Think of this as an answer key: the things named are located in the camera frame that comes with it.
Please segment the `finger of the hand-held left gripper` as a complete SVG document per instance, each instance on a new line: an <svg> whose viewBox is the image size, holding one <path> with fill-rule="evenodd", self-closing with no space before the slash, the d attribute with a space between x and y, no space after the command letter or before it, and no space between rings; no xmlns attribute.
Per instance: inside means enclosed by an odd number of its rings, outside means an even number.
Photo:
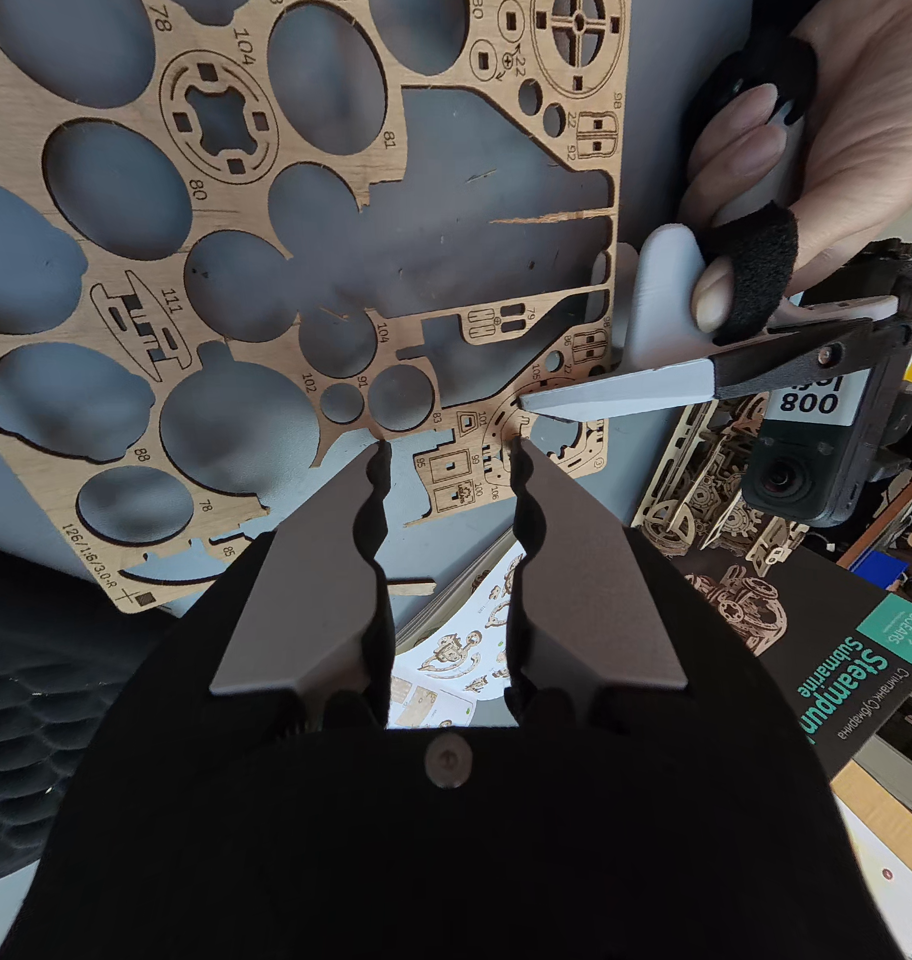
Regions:
<svg viewBox="0 0 912 960"><path fill-rule="evenodd" d="M708 402L714 396L713 361L700 358L526 393L520 407L540 416L585 423Z"/></svg>

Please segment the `laser-cut wooden parts sheet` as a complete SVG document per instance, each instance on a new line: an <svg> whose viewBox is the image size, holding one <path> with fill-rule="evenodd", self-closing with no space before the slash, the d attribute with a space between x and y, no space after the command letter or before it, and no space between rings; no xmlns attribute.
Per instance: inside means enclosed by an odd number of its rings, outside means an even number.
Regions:
<svg viewBox="0 0 912 960"><path fill-rule="evenodd" d="M332 153L284 119L270 82L270 40L283 18L307 2L247 2L228 25L199 22L177 2L141 2L154 62L145 88L118 106L89 106L55 93L0 45L0 188L28 204L83 250L73 310L55 327L0 333L0 371L18 350L68 344L110 359L150 390L147 427L121 453L106 457L48 450L0 420L0 453L39 507L72 546L113 605L136 615L205 590L219 577L160 582L132 572L145 555L174 556L201 543L213 560L230 562L249 541L243 524L270 508L250 492L201 484L179 467L161 432L164 404L202 371L198 349L216 335L192 305L187 263L218 234L246 234L285 256L270 219L270 192L295 167L332 173L357 210L373 186L401 183L411 147L404 94L456 90L481 97L522 131L558 168L600 174L606 204L534 218L494 219L504 226L606 223L606 272L598 283L557 291L490 298L479 303L385 318L366 307L376 338L372 360L349 377L313 365L299 342L304 317L271 341L226 334L234 360L272 369L311 404L319 440L317 469L332 445L353 428L373 437L450 430L453 479L441 455L418 453L414 467L430 501L419 520L466 513L513 498L509 468L499 467L511 440L532 432L536 414L519 401L549 387L581 384L609 359L603 335L611 310L558 337L508 385L469 404L444 406L438 375L425 357L400 352L424 345L423 324L456 316L463 342L511 342L573 298L614 289L622 126L629 76L630 2L469 2L467 33L453 65L435 74L406 66L380 33L369 2L318 2L345 23L372 54L386 107L375 137L360 150ZM133 132L171 162L191 208L185 240L162 257L137 258L97 242L57 201L45 162L54 138L82 123Z"/></svg>

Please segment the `assembled wooden model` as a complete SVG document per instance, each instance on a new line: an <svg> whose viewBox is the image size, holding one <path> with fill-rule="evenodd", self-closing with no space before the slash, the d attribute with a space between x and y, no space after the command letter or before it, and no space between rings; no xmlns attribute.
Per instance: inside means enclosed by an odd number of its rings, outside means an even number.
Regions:
<svg viewBox="0 0 912 960"><path fill-rule="evenodd" d="M765 577L809 527L751 508L741 482L768 394L686 406L632 522L665 556L726 548Z"/></svg>

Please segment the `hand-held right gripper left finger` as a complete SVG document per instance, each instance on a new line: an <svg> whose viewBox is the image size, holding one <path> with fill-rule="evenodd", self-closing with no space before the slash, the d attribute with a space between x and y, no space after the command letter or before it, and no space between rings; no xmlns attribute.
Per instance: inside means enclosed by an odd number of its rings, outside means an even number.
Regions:
<svg viewBox="0 0 912 960"><path fill-rule="evenodd" d="M386 441L372 443L279 525L213 694L291 690L316 724L334 693L352 690L387 724L394 626L375 556L390 460Z"/></svg>

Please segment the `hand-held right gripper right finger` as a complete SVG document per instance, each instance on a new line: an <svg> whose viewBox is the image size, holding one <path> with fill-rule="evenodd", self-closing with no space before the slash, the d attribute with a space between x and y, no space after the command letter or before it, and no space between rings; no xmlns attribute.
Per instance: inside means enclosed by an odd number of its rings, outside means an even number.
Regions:
<svg viewBox="0 0 912 960"><path fill-rule="evenodd" d="M618 517L529 440L511 456L513 573L507 625L519 722L537 690L562 690L578 719L600 690L684 690L687 679Z"/></svg>

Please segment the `black model kit box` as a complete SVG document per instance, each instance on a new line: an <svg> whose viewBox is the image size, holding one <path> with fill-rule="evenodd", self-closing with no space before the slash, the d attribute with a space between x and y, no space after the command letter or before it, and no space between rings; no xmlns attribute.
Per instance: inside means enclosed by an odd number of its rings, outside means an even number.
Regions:
<svg viewBox="0 0 912 960"><path fill-rule="evenodd" d="M798 547L760 575L723 548L673 564L773 677L833 778L912 693L912 602Z"/></svg>

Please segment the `white instruction booklet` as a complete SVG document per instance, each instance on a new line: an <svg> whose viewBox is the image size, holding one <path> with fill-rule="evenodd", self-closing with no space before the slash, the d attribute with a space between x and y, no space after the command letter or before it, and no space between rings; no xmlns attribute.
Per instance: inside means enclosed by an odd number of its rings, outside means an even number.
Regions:
<svg viewBox="0 0 912 960"><path fill-rule="evenodd" d="M524 555L506 531L401 631L389 729L466 726L479 703L502 699L512 579Z"/></svg>

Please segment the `person's left hand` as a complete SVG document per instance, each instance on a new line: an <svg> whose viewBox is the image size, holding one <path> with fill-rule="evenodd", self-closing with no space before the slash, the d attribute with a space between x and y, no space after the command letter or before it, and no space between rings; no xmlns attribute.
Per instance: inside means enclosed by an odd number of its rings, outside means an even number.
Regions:
<svg viewBox="0 0 912 960"><path fill-rule="evenodd" d="M912 207L912 1L822 1L794 23L818 62L808 153L791 210L798 255L786 296L829 277ZM769 83L740 92L690 152L678 222L693 232L782 157Z"/></svg>

